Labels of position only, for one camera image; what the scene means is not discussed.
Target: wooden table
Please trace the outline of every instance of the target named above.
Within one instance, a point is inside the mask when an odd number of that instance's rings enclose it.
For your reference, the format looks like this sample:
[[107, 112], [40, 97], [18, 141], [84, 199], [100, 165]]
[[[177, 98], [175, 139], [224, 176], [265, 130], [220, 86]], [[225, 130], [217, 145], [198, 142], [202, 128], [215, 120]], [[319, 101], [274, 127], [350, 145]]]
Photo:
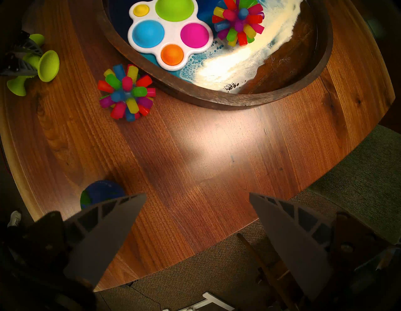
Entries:
[[283, 100], [242, 111], [200, 108], [158, 91], [151, 113], [114, 121], [97, 80], [126, 60], [102, 35], [92, 0], [44, 0], [26, 30], [58, 52], [58, 76], [1, 80], [0, 133], [34, 220], [80, 210], [90, 183], [112, 179], [148, 200], [98, 289], [176, 264], [257, 219], [250, 191], [289, 199], [341, 161], [394, 101], [377, 45], [349, 0], [326, 1], [334, 47], [322, 75]]

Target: blue bubble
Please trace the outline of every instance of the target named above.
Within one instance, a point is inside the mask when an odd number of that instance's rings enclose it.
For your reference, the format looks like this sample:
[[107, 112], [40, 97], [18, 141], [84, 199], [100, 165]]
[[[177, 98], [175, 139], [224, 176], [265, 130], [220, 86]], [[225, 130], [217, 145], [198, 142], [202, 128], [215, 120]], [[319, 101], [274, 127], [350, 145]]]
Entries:
[[164, 28], [155, 20], [144, 20], [135, 26], [132, 39], [136, 45], [143, 48], [157, 46], [164, 38]]

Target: simple dimple toy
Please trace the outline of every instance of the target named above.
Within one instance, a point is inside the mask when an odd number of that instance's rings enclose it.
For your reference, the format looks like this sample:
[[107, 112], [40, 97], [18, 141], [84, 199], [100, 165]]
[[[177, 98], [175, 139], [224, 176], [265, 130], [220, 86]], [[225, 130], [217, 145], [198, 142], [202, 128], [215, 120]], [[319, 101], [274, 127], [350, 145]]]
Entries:
[[130, 8], [128, 42], [138, 52], [156, 56], [162, 68], [180, 70], [190, 55], [205, 52], [213, 41], [212, 30], [197, 13], [196, 0], [137, 2]]
[[99, 103], [102, 108], [113, 108], [110, 114], [113, 119], [125, 117], [127, 121], [132, 122], [149, 113], [156, 89], [148, 87], [152, 84], [148, 75], [141, 78], [138, 68], [134, 65], [128, 65], [126, 74], [123, 65], [120, 64], [113, 66], [113, 70], [107, 69], [104, 76], [105, 81], [99, 81], [97, 88], [110, 94], [100, 98]]
[[256, 33], [265, 29], [260, 23], [265, 18], [257, 0], [220, 0], [213, 11], [212, 23], [220, 40], [227, 39], [234, 47], [255, 41]]

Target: green bubble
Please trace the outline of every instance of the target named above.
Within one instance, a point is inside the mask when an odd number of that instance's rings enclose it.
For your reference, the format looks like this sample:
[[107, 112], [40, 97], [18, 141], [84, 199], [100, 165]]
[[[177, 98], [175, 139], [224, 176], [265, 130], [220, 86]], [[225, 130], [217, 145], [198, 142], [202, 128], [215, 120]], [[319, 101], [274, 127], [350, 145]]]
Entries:
[[180, 22], [187, 19], [194, 12], [192, 0], [158, 0], [156, 13], [169, 22]]

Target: white sneaker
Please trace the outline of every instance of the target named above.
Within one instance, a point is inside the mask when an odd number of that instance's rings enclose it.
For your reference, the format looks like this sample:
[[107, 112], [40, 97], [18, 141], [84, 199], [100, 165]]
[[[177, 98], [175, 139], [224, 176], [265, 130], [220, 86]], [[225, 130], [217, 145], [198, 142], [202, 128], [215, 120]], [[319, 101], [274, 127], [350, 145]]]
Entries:
[[21, 217], [22, 217], [22, 215], [21, 215], [20, 212], [18, 212], [18, 211], [13, 211], [13, 212], [11, 213], [10, 222], [8, 223], [7, 228], [8, 228], [8, 227], [11, 227], [11, 226], [14, 226], [14, 227], [18, 226], [18, 224], [19, 224], [20, 221], [21, 221]]

